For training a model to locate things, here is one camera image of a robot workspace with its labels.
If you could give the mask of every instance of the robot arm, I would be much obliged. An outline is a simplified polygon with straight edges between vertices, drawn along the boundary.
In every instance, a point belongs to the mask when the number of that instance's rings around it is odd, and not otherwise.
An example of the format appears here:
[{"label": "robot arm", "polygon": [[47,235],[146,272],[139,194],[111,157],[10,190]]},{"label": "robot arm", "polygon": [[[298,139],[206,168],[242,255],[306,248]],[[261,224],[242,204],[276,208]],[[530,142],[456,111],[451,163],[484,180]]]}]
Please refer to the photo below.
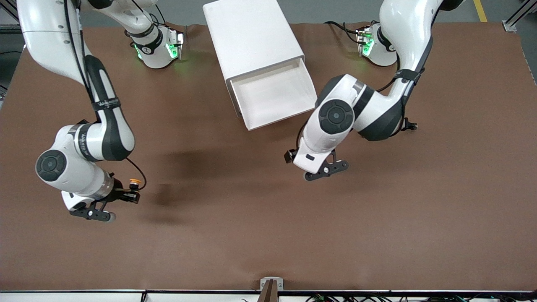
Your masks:
[{"label": "robot arm", "polygon": [[143,8],[156,3],[157,0],[82,0],[81,7],[117,21],[133,39],[138,57],[150,68],[163,68],[180,59],[184,36],[164,24],[153,23]]},{"label": "robot arm", "polygon": [[[404,118],[404,108],[431,51],[431,27],[441,4],[442,0],[384,0],[380,9],[381,36],[401,60],[393,86],[384,96],[351,75],[335,77],[326,84],[299,137],[297,150],[289,150],[285,156],[288,163],[307,172],[306,180],[330,176],[348,167],[335,158],[334,149],[351,129],[369,141],[378,141],[416,128]],[[334,156],[332,163],[326,161],[329,155]]]},{"label": "robot arm", "polygon": [[[103,211],[106,203],[117,199],[137,203],[137,184],[124,190],[113,174],[94,162],[127,158],[134,149],[134,136],[106,69],[84,43],[79,8],[71,0],[19,0],[18,9],[32,58],[83,84],[97,117],[92,124],[83,121],[61,128],[52,147],[38,158],[36,172],[45,183],[62,190],[71,215],[112,221],[113,213]],[[103,204],[100,209],[95,208],[97,202]]]}]

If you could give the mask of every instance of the cable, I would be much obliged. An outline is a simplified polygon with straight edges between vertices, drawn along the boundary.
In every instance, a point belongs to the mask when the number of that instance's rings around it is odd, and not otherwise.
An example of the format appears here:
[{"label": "cable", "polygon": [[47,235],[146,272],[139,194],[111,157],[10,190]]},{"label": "cable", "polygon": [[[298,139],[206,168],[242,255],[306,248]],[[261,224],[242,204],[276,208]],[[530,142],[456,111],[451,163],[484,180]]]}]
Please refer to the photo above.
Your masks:
[{"label": "cable", "polygon": [[138,191],[141,191],[143,188],[146,187],[147,185],[147,178],[146,178],[146,175],[143,173],[142,169],[140,169],[140,167],[138,167],[132,160],[130,160],[130,158],[126,157],[125,158],[129,163],[131,163],[137,170],[138,172],[140,172],[140,174],[142,175],[143,177],[143,186],[141,188],[138,188],[136,190],[131,190],[133,192],[138,192]]},{"label": "cable", "polygon": [[348,30],[346,29],[345,27],[341,26],[339,23],[337,22],[334,22],[334,21],[326,21],[324,24],[332,24],[332,25],[336,25],[337,27],[339,27],[341,30],[343,31],[347,31],[348,33],[356,33],[356,32],[353,32],[351,30]]},{"label": "cable", "polygon": [[3,52],[3,53],[0,53],[0,54],[12,54],[12,53],[19,53],[19,54],[22,54],[22,52],[20,52],[20,51]]},{"label": "cable", "polygon": [[[63,2],[63,10],[66,16],[66,22],[67,22],[67,32],[69,33],[69,39],[71,43],[72,52],[75,55],[76,60],[76,66],[78,67],[78,72],[80,73],[80,77],[82,77],[82,82],[84,83],[84,87],[86,88],[86,91],[88,92],[88,96],[90,97],[91,102],[93,103],[93,94],[91,93],[90,87],[88,86],[88,83],[86,83],[86,77],[84,76],[84,73],[82,72],[82,67],[80,65],[80,60],[78,59],[78,54],[76,53],[76,47],[75,47],[75,39],[72,37],[72,31],[71,31],[71,22],[69,20],[69,7],[67,6],[67,1]],[[80,40],[82,41],[82,44],[84,44],[84,40],[82,35],[80,36]]]},{"label": "cable", "polygon": [[142,12],[142,15],[144,15],[144,16],[149,20],[149,22],[151,22],[151,23],[154,24],[153,20],[149,19],[149,17],[146,15],[146,12],[144,12],[144,10],[142,10],[142,8],[138,5],[138,3],[136,3],[136,1],[134,1],[134,0],[131,0],[131,1],[132,1],[132,2],[134,3],[134,5],[136,5],[136,7]]},{"label": "cable", "polygon": [[158,5],[157,5],[157,4],[155,4],[155,6],[157,7],[158,13],[161,14],[162,24],[166,23],[166,19],[164,19],[164,15],[162,15],[161,9],[158,8]]},{"label": "cable", "polygon": [[[398,55],[398,54],[396,54],[396,55],[397,55],[397,69],[396,69],[395,71],[398,71],[401,62],[399,61],[399,55]],[[392,78],[392,79],[390,80],[390,82],[389,82],[388,84],[386,84],[384,87],[382,87],[381,89],[377,89],[377,92],[381,92],[381,91],[386,90],[386,88],[390,87],[390,85],[392,85],[394,82],[395,82],[395,79]]]},{"label": "cable", "polygon": [[352,34],[356,34],[356,31],[351,31],[349,30],[346,26],[345,26],[345,22],[343,22],[343,26],[339,25],[337,22],[334,22],[334,21],[326,21],[325,24],[332,24],[332,25],[336,25],[339,29],[341,29],[342,31],[345,31],[345,33],[347,34],[347,37],[349,39],[351,39],[351,41],[353,41],[354,43],[356,44],[360,44],[360,45],[365,45],[364,42],[361,42],[361,41],[358,41],[358,40],[354,40],[352,37],[351,37],[351,33]]},{"label": "cable", "polygon": [[347,27],[345,26],[345,22],[343,22],[343,29],[345,30],[345,33],[347,34],[347,37],[349,39],[351,39],[354,43],[356,44],[360,44],[360,45],[365,45],[366,43],[365,42],[361,42],[361,41],[358,41],[358,40],[354,40],[352,37],[351,37],[351,34],[349,34],[349,30],[347,29]]}]

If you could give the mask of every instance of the gray floor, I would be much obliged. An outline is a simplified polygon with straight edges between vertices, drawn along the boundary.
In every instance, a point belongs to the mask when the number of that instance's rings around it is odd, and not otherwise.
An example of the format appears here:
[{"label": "gray floor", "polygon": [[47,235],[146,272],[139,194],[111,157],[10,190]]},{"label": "gray floor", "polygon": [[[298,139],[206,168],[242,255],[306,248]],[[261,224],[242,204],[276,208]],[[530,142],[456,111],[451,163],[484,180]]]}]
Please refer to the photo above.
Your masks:
[{"label": "gray floor", "polygon": [[[213,0],[160,0],[166,21],[181,24],[206,24],[202,11],[205,3]],[[481,0],[489,22],[500,22],[515,12],[520,0]],[[369,21],[379,18],[382,0],[278,0],[282,11],[290,23],[323,23],[328,20],[337,22]],[[150,8],[158,16],[155,8]],[[479,22],[474,2],[466,0],[451,12],[440,12],[439,22]],[[0,24],[13,23],[7,13],[0,10]],[[96,12],[82,15],[84,26],[119,26],[115,21]],[[528,65],[537,74],[537,13],[528,15],[517,24],[517,34],[521,36],[523,50]],[[20,35],[0,35],[0,53],[20,51],[24,40]],[[19,59],[18,54],[0,55],[0,84],[9,87],[11,76]]]}]

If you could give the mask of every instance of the black cable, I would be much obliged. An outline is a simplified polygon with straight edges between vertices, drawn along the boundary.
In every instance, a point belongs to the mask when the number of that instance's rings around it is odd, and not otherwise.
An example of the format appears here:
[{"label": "black cable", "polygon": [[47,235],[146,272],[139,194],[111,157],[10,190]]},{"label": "black cable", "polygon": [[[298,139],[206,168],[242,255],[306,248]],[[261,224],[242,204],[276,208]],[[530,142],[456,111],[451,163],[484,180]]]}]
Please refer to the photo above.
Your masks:
[{"label": "black cable", "polygon": [[[86,88],[86,91],[88,92],[88,96],[90,97],[91,102],[93,103],[93,94],[91,93],[91,90],[88,86],[88,83],[86,83],[86,77],[84,76],[84,73],[82,72],[82,67],[80,65],[80,60],[78,59],[78,54],[76,53],[76,47],[75,47],[75,39],[72,37],[71,32],[71,22],[69,20],[69,7],[67,6],[67,1],[63,1],[63,10],[66,16],[66,22],[67,22],[67,32],[69,33],[69,39],[71,43],[72,52],[75,55],[76,60],[76,66],[78,67],[78,72],[80,73],[80,76],[82,77],[82,82],[84,83],[84,87]],[[82,41],[82,45],[84,45],[84,40],[82,38],[82,35],[80,36],[80,39]]]},{"label": "black cable", "polygon": [[22,54],[22,52],[20,52],[20,51],[3,52],[3,53],[0,53],[0,54],[12,54],[12,53],[19,53],[19,54]]},{"label": "black cable", "polygon": [[500,295],[500,294],[488,293],[488,292],[487,292],[487,293],[484,293],[484,292],[482,292],[482,293],[478,293],[477,295],[475,295],[475,296],[473,296],[473,297],[471,297],[471,298],[466,299],[466,301],[471,301],[471,300],[473,300],[473,299],[475,299],[475,298],[477,298],[477,297],[479,297],[479,296],[483,296],[483,295],[488,296],[488,297],[491,297],[491,298],[499,299],[499,300],[502,301],[502,302],[507,302],[508,299],[512,299],[512,300],[514,300],[514,299],[511,298],[511,297],[505,297],[505,296],[502,296],[502,295]]},{"label": "black cable", "polygon": [[162,24],[166,23],[166,19],[164,19],[164,15],[162,15],[161,9],[158,8],[158,5],[157,5],[157,4],[155,4],[155,6],[157,7],[158,13],[161,14]]},{"label": "black cable", "polygon": [[131,163],[137,170],[138,172],[140,172],[140,174],[142,175],[143,177],[143,186],[141,188],[138,188],[136,190],[132,190],[133,192],[138,192],[138,191],[141,191],[143,188],[146,187],[147,185],[147,178],[146,178],[146,175],[143,173],[142,169],[140,169],[140,167],[138,167],[132,160],[130,160],[130,158],[126,157],[125,158],[129,163]]},{"label": "black cable", "polygon": [[134,0],[131,0],[134,5],[136,5],[136,7],[142,12],[142,15],[144,15],[148,20],[149,22],[153,23],[153,20],[149,19],[149,17],[145,14],[145,12],[142,10],[142,8],[138,5],[138,3],[136,3],[136,1]]},{"label": "black cable", "polygon": [[154,14],[149,13],[149,15],[151,16],[151,22],[153,22],[153,24],[160,24],[158,18]]},{"label": "black cable", "polygon": [[337,22],[334,22],[334,21],[326,21],[325,24],[332,24],[332,25],[336,25],[339,29],[341,29],[342,31],[344,31],[346,34],[347,34],[347,37],[349,39],[351,39],[351,41],[353,41],[354,43],[356,44],[360,44],[360,45],[365,45],[364,42],[361,42],[361,41],[358,41],[358,40],[354,40],[352,37],[351,37],[351,33],[352,34],[356,34],[356,31],[351,31],[349,30],[346,26],[345,26],[345,22],[343,22],[343,26],[339,25]]},{"label": "black cable", "polygon": [[[399,70],[401,62],[399,61],[399,55],[398,54],[396,54],[396,55],[397,55],[397,69],[395,71],[397,72]],[[381,89],[377,89],[377,92],[381,92],[381,91],[386,90],[386,88],[390,87],[390,85],[392,85],[394,82],[395,82],[395,79],[392,78],[391,81],[388,84],[386,84],[384,87],[382,87]]]},{"label": "black cable", "polygon": [[339,28],[340,28],[341,30],[343,30],[343,31],[347,31],[347,32],[349,32],[349,33],[356,33],[356,32],[353,32],[353,31],[351,31],[351,30],[348,30],[348,29],[344,28],[344,27],[341,26],[339,23],[334,22],[334,21],[326,21],[324,24],[332,24],[332,25],[336,25],[337,27],[339,27]]},{"label": "black cable", "polygon": [[345,33],[347,34],[347,37],[349,39],[351,39],[351,41],[353,41],[354,43],[356,44],[360,44],[360,45],[365,45],[366,43],[365,42],[361,42],[361,41],[358,41],[358,40],[354,40],[352,37],[351,37],[351,34],[349,34],[349,30],[347,29],[347,27],[345,26],[345,22],[343,22],[343,29],[345,30]]}]

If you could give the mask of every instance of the brown table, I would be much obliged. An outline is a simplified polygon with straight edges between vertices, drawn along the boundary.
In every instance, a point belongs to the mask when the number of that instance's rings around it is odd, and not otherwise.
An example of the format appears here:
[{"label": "brown table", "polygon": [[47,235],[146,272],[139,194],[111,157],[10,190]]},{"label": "brown table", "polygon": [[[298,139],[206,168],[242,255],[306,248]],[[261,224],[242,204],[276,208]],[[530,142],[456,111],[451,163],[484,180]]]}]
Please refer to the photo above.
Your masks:
[{"label": "brown table", "polygon": [[[292,25],[317,92],[349,73],[374,88],[394,67],[358,57],[328,25]],[[414,133],[338,147],[345,173],[308,183],[285,164],[309,114],[248,132],[207,27],[184,61],[151,70],[121,28],[88,28],[148,176],[112,224],[70,216],[34,172],[56,131],[91,110],[84,89],[25,52],[0,111],[0,289],[537,287],[537,89],[501,24],[436,24],[408,116]],[[126,181],[127,162],[104,162]]]}]

